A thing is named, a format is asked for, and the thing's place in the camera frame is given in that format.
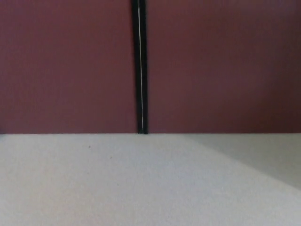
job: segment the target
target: black vertical strip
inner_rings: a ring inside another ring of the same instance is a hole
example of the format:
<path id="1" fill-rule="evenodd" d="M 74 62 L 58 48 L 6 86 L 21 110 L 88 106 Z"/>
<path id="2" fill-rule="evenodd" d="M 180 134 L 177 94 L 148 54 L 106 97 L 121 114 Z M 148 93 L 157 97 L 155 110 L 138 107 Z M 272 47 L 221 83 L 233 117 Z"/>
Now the black vertical strip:
<path id="1" fill-rule="evenodd" d="M 146 0 L 139 0 L 140 7 L 140 43 L 142 71 L 143 134 L 148 134 L 148 97 L 147 97 L 147 26 Z"/>
<path id="2" fill-rule="evenodd" d="M 141 90 L 141 58 L 140 58 L 140 29 L 139 29 L 139 0 L 131 0 L 132 25 L 135 60 L 136 114 L 138 133 L 143 134 L 142 120 L 142 90 Z"/>

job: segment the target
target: maroon wall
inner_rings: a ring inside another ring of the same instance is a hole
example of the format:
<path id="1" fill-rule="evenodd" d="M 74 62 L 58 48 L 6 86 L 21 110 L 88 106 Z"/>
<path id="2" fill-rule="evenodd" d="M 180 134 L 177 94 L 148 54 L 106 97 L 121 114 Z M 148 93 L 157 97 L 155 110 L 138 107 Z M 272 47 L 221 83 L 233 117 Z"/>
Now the maroon wall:
<path id="1" fill-rule="evenodd" d="M 0 2 L 0 132 L 136 132 L 128 0 Z"/>
<path id="2" fill-rule="evenodd" d="M 149 0 L 150 132 L 301 132 L 301 2 Z"/>

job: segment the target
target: maroon panel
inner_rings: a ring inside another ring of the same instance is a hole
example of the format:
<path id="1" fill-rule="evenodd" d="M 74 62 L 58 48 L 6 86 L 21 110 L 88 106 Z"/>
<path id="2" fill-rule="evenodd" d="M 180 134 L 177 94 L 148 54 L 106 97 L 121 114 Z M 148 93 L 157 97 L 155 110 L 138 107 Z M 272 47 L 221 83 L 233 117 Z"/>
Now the maroon panel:
<path id="1" fill-rule="evenodd" d="M 301 132 L 300 3 L 149 0 L 150 132 Z"/>
<path id="2" fill-rule="evenodd" d="M 0 2 L 0 132 L 136 132 L 128 0 Z"/>

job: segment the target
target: white surface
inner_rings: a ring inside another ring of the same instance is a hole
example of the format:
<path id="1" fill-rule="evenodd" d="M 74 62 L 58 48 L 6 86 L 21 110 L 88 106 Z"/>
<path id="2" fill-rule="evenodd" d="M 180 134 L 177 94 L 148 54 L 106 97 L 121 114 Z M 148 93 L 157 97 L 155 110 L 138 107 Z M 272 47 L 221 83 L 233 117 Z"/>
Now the white surface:
<path id="1" fill-rule="evenodd" d="M 300 135 L 4 135 L 1 226 L 299 226 Z"/>

